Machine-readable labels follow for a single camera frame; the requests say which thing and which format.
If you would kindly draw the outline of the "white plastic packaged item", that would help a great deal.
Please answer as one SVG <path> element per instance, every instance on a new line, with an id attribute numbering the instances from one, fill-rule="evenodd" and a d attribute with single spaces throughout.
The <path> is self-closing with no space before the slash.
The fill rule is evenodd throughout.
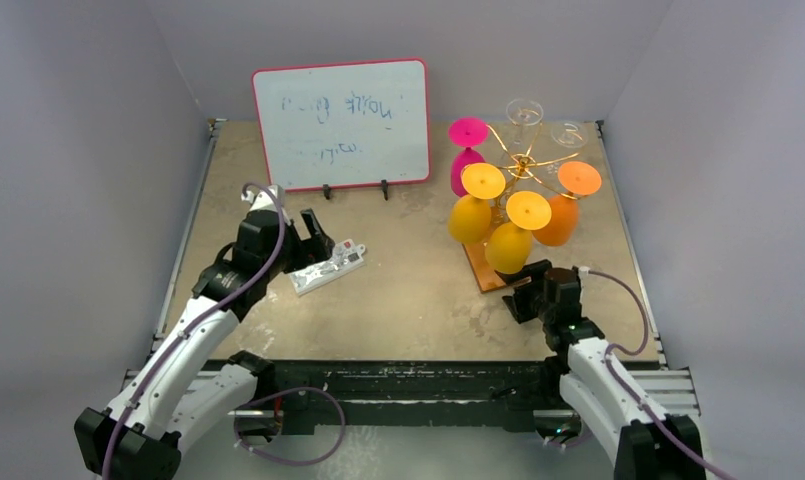
<path id="1" fill-rule="evenodd" d="M 347 239 L 337 243 L 331 257 L 288 275 L 295 293 L 303 296 L 331 283 L 365 264 L 367 248 L 364 244 Z"/>

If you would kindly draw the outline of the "yellow wine glass front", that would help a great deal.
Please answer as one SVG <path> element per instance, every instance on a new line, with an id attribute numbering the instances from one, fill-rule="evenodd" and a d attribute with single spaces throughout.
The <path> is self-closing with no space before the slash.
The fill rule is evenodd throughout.
<path id="1" fill-rule="evenodd" d="M 512 194 L 505 205 L 508 221 L 498 226 L 485 246 L 490 267 L 503 274 L 519 272 L 526 264 L 533 243 L 533 232 L 551 218 L 547 200 L 533 191 Z"/>

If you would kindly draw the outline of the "gold wire wine glass rack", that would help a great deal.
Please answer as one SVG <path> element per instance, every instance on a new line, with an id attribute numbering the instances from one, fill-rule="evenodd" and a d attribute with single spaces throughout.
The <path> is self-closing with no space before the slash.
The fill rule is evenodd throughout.
<path id="1" fill-rule="evenodd" d="M 586 127 L 563 121 L 549 131 L 568 154 L 538 160 L 535 139 L 510 147 L 493 125 L 478 118 L 462 118 L 450 129 L 462 150 L 452 163 L 458 200 L 449 230 L 482 293 L 515 282 L 533 244 L 564 245 L 578 225 L 579 201 L 601 187 L 600 172 L 579 158 L 589 140 Z"/>

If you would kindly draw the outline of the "red framed whiteboard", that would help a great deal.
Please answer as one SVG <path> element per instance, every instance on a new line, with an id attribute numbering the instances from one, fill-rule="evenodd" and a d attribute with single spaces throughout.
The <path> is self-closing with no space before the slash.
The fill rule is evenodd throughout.
<path id="1" fill-rule="evenodd" d="M 259 69 L 251 86 L 272 183 L 308 191 L 429 179 L 423 60 Z"/>

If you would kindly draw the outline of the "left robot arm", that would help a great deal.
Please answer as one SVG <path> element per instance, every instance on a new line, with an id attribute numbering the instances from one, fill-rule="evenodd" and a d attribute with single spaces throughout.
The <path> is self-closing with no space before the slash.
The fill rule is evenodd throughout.
<path id="1" fill-rule="evenodd" d="M 314 211 L 300 216 L 307 238 L 274 205 L 249 210 L 235 241 L 200 273 L 181 317 L 145 366 L 106 407 L 86 408 L 76 419 L 88 470 L 104 479 L 171 479 L 183 455 L 227 412 L 278 406 L 310 391 L 277 381 L 273 363 L 248 351 L 229 357 L 202 388 L 187 391 L 271 280 L 330 259 L 334 242 Z"/>

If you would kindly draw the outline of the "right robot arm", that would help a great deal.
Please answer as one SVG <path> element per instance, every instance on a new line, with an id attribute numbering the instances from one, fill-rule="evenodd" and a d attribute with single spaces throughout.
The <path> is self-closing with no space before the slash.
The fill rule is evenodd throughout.
<path id="1" fill-rule="evenodd" d="M 693 418 L 670 413 L 639 385 L 583 313 L 588 271 L 542 260 L 501 279 L 514 287 L 503 301 L 514 320 L 542 323 L 552 356 L 539 381 L 542 399 L 568 404 L 608 455 L 616 479 L 706 479 L 703 445 Z"/>

